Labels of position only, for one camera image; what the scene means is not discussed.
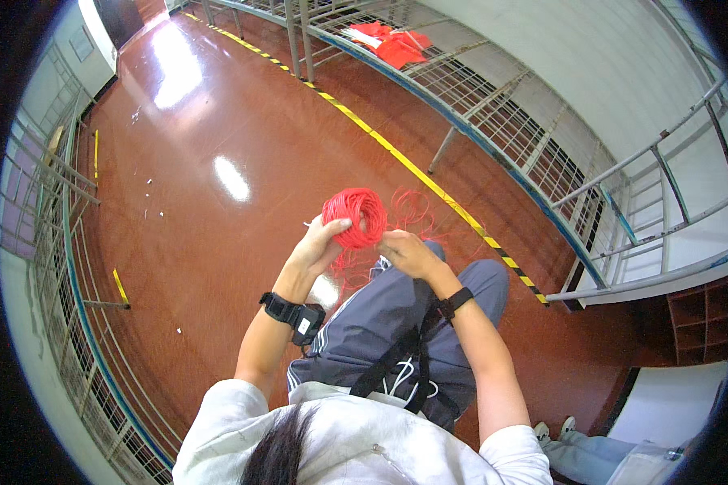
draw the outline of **door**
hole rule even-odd
[[[143,20],[133,0],[95,0],[95,7],[117,49],[143,28]]]

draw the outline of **person's left hand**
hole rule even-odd
[[[320,214],[313,219],[305,237],[294,247],[286,262],[310,273],[313,279],[319,277],[340,256],[342,247],[332,238],[352,224],[350,219],[335,219],[324,225],[320,219]]]

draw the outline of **dark hair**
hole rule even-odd
[[[242,485],[296,485],[305,436],[315,408],[300,419],[302,404],[281,415],[245,464]]]

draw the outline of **yellow tape line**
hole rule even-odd
[[[100,131],[95,130],[95,179],[97,179],[97,148],[100,145]]]
[[[126,298],[126,293],[124,293],[124,286],[121,284],[121,279],[119,279],[119,274],[116,272],[116,268],[113,269],[113,279],[116,280],[116,286],[119,287],[119,293],[121,293],[122,300],[125,304],[129,303],[129,300]]]
[[[196,20],[197,22],[202,22],[202,20],[194,17],[194,15],[184,13],[186,16],[188,16],[191,19]],[[253,45],[245,42],[240,37],[237,37],[233,34],[230,34],[226,32],[225,30],[219,29],[218,27],[215,27],[214,25],[208,25],[211,29],[215,30],[216,32],[222,33],[223,35],[229,37],[230,39],[234,40],[238,44],[248,48],[249,50],[259,53],[262,57],[269,59],[270,62],[275,63],[280,66],[281,69],[284,71],[289,71],[289,67],[281,63],[279,60],[275,59],[273,56],[269,55],[268,53],[262,52],[261,49],[258,49],[257,47],[254,47]],[[529,289],[534,293],[536,298],[545,306],[549,306],[550,304],[547,302],[547,299],[545,296],[536,288],[536,285],[529,277],[527,277],[523,270],[518,266],[516,262],[514,262],[514,259],[509,257],[507,252],[496,242],[494,238],[492,238],[486,230],[483,228],[482,224],[477,222],[474,217],[472,217],[471,214],[466,212],[466,209],[461,207],[455,199],[453,199],[447,192],[445,192],[442,187],[438,186],[432,179],[428,177],[426,173],[424,173],[423,170],[419,169],[415,164],[410,161],[409,158],[405,157],[399,150],[397,150],[391,143],[386,140],[383,135],[378,133],[377,131],[374,131],[368,124],[364,122],[361,118],[359,118],[358,115],[356,115],[353,111],[350,111],[350,109],[340,103],[337,99],[334,98],[334,96],[321,91],[319,88],[315,86],[315,84],[304,81],[303,84],[305,84],[308,88],[311,88],[313,91],[317,92],[318,95],[326,99],[332,106],[340,110],[343,114],[345,114],[350,120],[359,127],[364,130],[365,133],[369,134],[370,137],[374,138],[378,143],[380,143],[380,146],[388,150],[394,158],[396,158],[404,167],[406,167],[409,171],[413,173],[419,180],[421,180],[429,189],[431,189],[437,196],[439,196],[440,199],[445,201],[446,204],[448,204],[453,210],[456,211],[458,215],[461,216],[462,219],[466,221],[467,224],[469,224],[472,229],[476,233],[480,235],[481,238],[489,245],[491,246],[497,254],[504,260],[507,266],[509,266],[514,273],[520,278],[523,283],[529,287]]]

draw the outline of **hand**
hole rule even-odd
[[[332,237],[351,224],[350,219],[335,219],[324,226],[319,214],[307,228],[305,237],[294,247],[286,265],[310,273],[313,279],[319,277],[342,252],[342,247]]]
[[[403,230],[384,232],[377,250],[411,278],[428,281],[447,266],[420,238]]]

